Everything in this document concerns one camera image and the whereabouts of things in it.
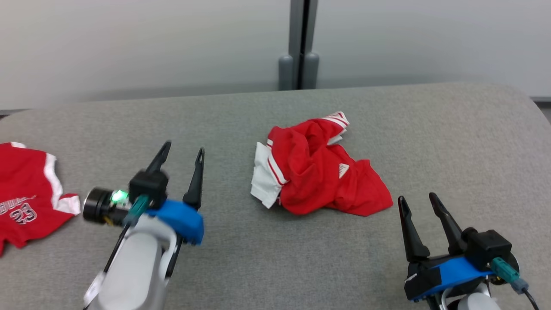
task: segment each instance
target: black cable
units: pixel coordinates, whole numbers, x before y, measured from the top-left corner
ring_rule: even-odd
[[[534,307],[534,310],[539,310],[538,304],[536,304],[536,301],[534,300],[534,297],[532,297],[532,295],[530,295],[530,293],[528,293],[528,289],[523,288],[522,292],[526,295],[526,297],[528,297],[528,300],[532,304],[532,307]]]

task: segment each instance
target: white stripe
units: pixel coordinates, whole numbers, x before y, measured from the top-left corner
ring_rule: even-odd
[[[417,274],[412,275],[411,277],[407,278],[407,279],[404,281],[404,283],[406,283],[407,281],[409,281],[409,280],[415,278],[416,276],[417,276]]]
[[[343,122],[345,122],[347,125],[350,125],[350,122],[348,121],[348,119],[346,118],[346,115],[344,113],[342,113],[342,111],[337,111],[333,114],[329,114],[327,115],[326,117],[334,117],[336,119],[340,119],[342,120]]]
[[[63,187],[61,186],[60,180],[56,176],[56,171],[54,169],[56,165],[56,157],[52,154],[46,154],[46,164],[44,165],[44,176],[50,182],[52,186],[52,208],[55,209],[57,203],[60,200],[61,194],[63,193]]]
[[[336,119],[331,119],[331,118],[329,118],[329,117],[324,117],[322,120],[332,121],[332,122],[335,123],[335,124],[339,124],[340,127],[346,128],[346,125],[345,125],[345,124],[343,124],[342,122],[339,122],[339,121],[336,120]]]
[[[12,146],[18,147],[18,148],[27,148],[23,143],[19,143],[19,142],[12,142]]]
[[[80,200],[78,199],[77,195],[59,199],[57,201],[57,205],[53,209],[65,213],[78,215],[80,213]]]
[[[270,150],[260,142],[256,142],[255,167],[252,172],[251,195],[260,199],[266,208],[275,204],[281,185],[268,166]]]
[[[287,183],[288,181],[285,180],[285,177],[283,176],[283,172],[281,171],[281,169],[279,169],[279,166],[277,165],[276,160],[272,155],[272,152],[270,152],[270,155],[268,155],[268,163],[272,165],[275,175],[277,176],[279,181],[283,184]]]
[[[333,144],[339,142],[342,139],[343,139],[343,137],[341,137],[341,136],[334,136],[331,139],[329,139],[329,141],[327,141],[327,145],[333,145]]]

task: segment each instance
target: gray table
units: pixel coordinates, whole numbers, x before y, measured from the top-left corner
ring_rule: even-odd
[[[428,84],[130,100],[57,106],[0,121],[0,141],[58,157],[65,192],[125,188],[162,143],[169,196],[181,198],[206,149],[201,247],[185,247],[166,309],[426,309],[403,291],[398,209],[367,218],[334,210],[296,217],[250,194],[256,141],[337,110],[341,142],[370,158],[393,200],[405,195],[432,254],[447,243],[428,192],[462,228],[495,229],[513,243],[540,307],[551,304],[551,125],[530,99],[498,85]],[[0,309],[79,309],[119,228],[74,218],[0,258]],[[493,287],[503,309],[531,309]]]

